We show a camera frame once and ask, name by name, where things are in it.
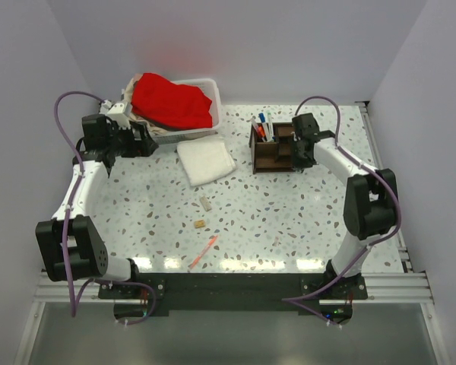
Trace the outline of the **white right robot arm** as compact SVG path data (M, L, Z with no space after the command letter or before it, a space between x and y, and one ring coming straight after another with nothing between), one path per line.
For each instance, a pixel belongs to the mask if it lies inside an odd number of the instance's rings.
M304 299L324 292L339 299L350 290L350 279L361 275L374 246L393 237L401 225L397 181L390 169L366 165L337 143L336 135L322 131L311 113L292 118L290 141L294 170L326 167L344 184L344 225L347 232L336 255L328 261L323 285Z

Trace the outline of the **orange pink pen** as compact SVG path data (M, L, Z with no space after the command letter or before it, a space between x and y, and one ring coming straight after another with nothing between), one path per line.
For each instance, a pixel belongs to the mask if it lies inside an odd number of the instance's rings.
M189 271L191 271L202 259L202 257L207 253L207 251L214 245L214 243L217 241L218 235L213 236L208 244L202 249L202 251L196 256L196 258L193 260L193 262L188 266Z

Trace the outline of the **green capped white marker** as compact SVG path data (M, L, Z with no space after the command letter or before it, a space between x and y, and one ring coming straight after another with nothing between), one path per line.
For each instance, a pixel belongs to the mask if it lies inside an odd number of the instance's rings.
M271 140L274 141L275 137L274 137L274 129L273 129L273 122L272 122L271 112L267 112L266 113L266 122L268 124L268 131L270 132Z

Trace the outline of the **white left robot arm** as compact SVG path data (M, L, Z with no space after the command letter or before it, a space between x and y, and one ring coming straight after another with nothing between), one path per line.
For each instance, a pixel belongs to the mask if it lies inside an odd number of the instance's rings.
M108 116L85 116L84 136L74 145L73 176L65 198L48 221L39 222L36 239L51 281L99 278L115 281L125 298L141 292L131 259L110 258L93 223L97 196L119 157L149 157L157 149L146 125L121 127Z

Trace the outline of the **brown wooden desk organizer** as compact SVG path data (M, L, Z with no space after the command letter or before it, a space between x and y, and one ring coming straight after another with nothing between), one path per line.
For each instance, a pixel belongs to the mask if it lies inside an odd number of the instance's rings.
M294 137L291 123L274 123L274 141L261 141L251 129L249 147L252 156L252 173L289 173L293 169L290 142Z

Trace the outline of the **beige eraser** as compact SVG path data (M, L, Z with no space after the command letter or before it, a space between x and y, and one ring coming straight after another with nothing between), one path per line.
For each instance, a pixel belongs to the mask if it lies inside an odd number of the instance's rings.
M208 199L205 196L202 196L200 198L200 202L205 211L210 211L212 209L211 203L208 201Z

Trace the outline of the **blue capped white marker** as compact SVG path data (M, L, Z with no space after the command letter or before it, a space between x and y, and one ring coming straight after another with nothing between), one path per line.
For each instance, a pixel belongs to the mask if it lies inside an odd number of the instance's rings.
M258 118L260 119L260 122L261 122L261 128L263 130L265 141L266 142L271 141L271 135L270 135L270 131L269 131L268 124L266 122L264 113L259 113Z

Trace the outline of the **black orange highlighter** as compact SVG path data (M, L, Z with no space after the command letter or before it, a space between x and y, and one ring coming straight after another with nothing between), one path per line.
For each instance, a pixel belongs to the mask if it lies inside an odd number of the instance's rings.
M257 134L258 134L258 137L260 139L264 139L265 138L265 134L264 134L263 128L261 126L259 126L257 128Z

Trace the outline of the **red clear pen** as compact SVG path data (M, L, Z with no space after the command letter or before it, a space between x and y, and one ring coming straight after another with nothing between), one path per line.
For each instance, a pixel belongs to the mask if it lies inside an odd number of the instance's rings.
M255 130L256 135L261 141L264 141L264 130L263 128L257 123L257 120L255 117L250 119L252 123L252 128Z

